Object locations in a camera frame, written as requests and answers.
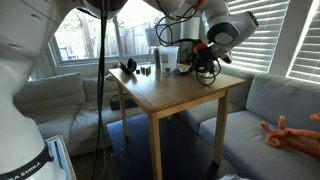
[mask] window blinds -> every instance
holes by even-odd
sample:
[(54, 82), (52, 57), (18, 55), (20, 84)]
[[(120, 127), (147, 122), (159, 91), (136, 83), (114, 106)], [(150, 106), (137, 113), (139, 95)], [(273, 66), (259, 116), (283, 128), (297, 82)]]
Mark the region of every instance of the window blinds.
[(288, 76), (320, 83), (320, 4)]
[(232, 63), (241, 69), (268, 72), (281, 32), (289, 0), (228, 0), (231, 14), (251, 11), (257, 31), (232, 50)]

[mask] orange toy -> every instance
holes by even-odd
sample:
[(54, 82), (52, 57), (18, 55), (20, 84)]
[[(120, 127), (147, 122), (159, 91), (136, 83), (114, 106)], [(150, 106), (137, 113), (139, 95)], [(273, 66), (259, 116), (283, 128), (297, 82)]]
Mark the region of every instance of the orange toy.
[[(320, 122), (320, 113), (310, 116), (312, 121)], [(320, 133), (303, 129), (292, 129), (285, 125), (285, 117), (278, 117), (278, 130), (272, 131), (267, 123), (262, 121), (261, 127), (268, 132), (266, 143), (272, 147), (280, 148), (282, 143), (299, 151), (320, 157)]]

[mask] sofa back cushion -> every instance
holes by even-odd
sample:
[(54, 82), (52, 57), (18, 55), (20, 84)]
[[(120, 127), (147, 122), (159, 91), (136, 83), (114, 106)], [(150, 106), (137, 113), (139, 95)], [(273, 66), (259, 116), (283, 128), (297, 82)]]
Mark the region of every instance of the sofa back cushion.
[[(87, 101), (97, 101), (98, 78), (83, 78), (84, 89), (87, 95)], [(118, 94), (118, 86), (116, 81), (105, 80), (103, 88), (103, 99), (110, 101), (112, 96)]]
[(259, 74), (252, 82), (247, 109), (274, 124), (284, 115), (288, 127), (320, 132), (320, 123), (309, 119), (320, 112), (320, 85)]
[(21, 112), (38, 111), (63, 105), (82, 104), (86, 100), (79, 73), (29, 81), (14, 97)]
[(246, 80), (245, 84), (242, 84), (241, 86), (237, 86), (230, 90), (230, 100), (229, 100), (232, 104), (242, 109), (245, 109), (250, 86), (254, 76), (257, 73), (235, 69), (227, 66), (223, 66), (221, 68), (221, 73)]

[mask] white cup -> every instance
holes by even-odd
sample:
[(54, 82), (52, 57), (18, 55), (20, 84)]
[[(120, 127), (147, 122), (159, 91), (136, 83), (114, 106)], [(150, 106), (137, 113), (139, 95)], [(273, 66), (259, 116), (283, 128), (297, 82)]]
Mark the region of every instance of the white cup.
[(177, 67), (178, 46), (159, 47), (161, 72), (171, 73)]

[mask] cable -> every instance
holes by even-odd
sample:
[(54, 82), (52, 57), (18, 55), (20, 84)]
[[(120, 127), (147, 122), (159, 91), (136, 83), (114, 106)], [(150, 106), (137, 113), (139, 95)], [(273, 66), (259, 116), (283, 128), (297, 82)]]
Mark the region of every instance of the cable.
[[(156, 0), (160, 10), (163, 12), (163, 14), (165, 15), (163, 18), (161, 18), (158, 23), (155, 25), (155, 29), (156, 29), (156, 35), (159, 39), (159, 43), (164, 46), (164, 47), (167, 47), (167, 46), (172, 46), (173, 44), (175, 43), (180, 43), (180, 42), (192, 42), (193, 46), (195, 47), (198, 43), (198, 40), (194, 40), (194, 39), (189, 39), (189, 38), (185, 38), (185, 39), (179, 39), (177, 41), (173, 41), (173, 37), (172, 37), (172, 26), (173, 25), (176, 25), (176, 24), (180, 24), (180, 23), (183, 23), (183, 22), (186, 22), (188, 20), (190, 20), (196, 13), (197, 13), (197, 10), (194, 10), (192, 12), (192, 14), (190, 16), (186, 16), (187, 13), (189, 13), (189, 11), (191, 9), (195, 9), (196, 6), (198, 6), (198, 4), (200, 4), (200, 0), (198, 2), (197, 5), (195, 6), (191, 6), (190, 8), (188, 8), (182, 16), (177, 16), (177, 15), (172, 15), (172, 14), (168, 14), (167, 12), (164, 11), (163, 7), (161, 6), (159, 0)], [(176, 22), (174, 23), (171, 23), (171, 24), (165, 24), (165, 23), (161, 23), (163, 20), (165, 20), (166, 18), (169, 18), (169, 19), (173, 19), (175, 20)], [(169, 29), (169, 33), (170, 33), (170, 41), (165, 41), (161, 38), (162, 36), (162, 33)], [(220, 65), (220, 62), (218, 61), (217, 58), (215, 58), (212, 54), (210, 55), (211, 57), (209, 57), (209, 61), (212, 61), (212, 64), (211, 65), (208, 65), (207, 62), (201, 62), (203, 60), (201, 60), (198, 55), (196, 56), (195, 60), (192, 61), (192, 65), (191, 67), (189, 68), (189, 72), (191, 71), (195, 71), (195, 75), (196, 75), (196, 78), (198, 80), (199, 83), (201, 83), (202, 85), (205, 85), (205, 86), (209, 86), (211, 84), (213, 84), (216, 80), (216, 76), (220, 73), (221, 71), (221, 65)], [(214, 68), (215, 68), (215, 61), (218, 65), (218, 71), (215, 72)], [(203, 76), (201, 73), (208, 73), (210, 72), (209, 76)], [(201, 81), (202, 80), (208, 80), (208, 79), (211, 79), (212, 81), (209, 82), (209, 83), (204, 83)]]
[(94, 152), (94, 165), (92, 171), (92, 180), (95, 178), (95, 170), (96, 170), (96, 160), (97, 160), (97, 151), (99, 149), (100, 142), (100, 134), (102, 136), (102, 146), (103, 146), (103, 170), (98, 177), (98, 179), (102, 179), (104, 174), (107, 171), (106, 165), (106, 139), (104, 132), (105, 127), (102, 122), (102, 103), (103, 103), (103, 88), (104, 88), (104, 74), (105, 74), (105, 34), (107, 27), (107, 17), (108, 17), (108, 9), (109, 9), (110, 1), (107, 1), (107, 4), (104, 3), (104, 0), (101, 1), (101, 48), (100, 48), (100, 58), (99, 58), (99, 66), (98, 66), (98, 85), (97, 85), (97, 106), (98, 106), (98, 136), (97, 136), (97, 144)]

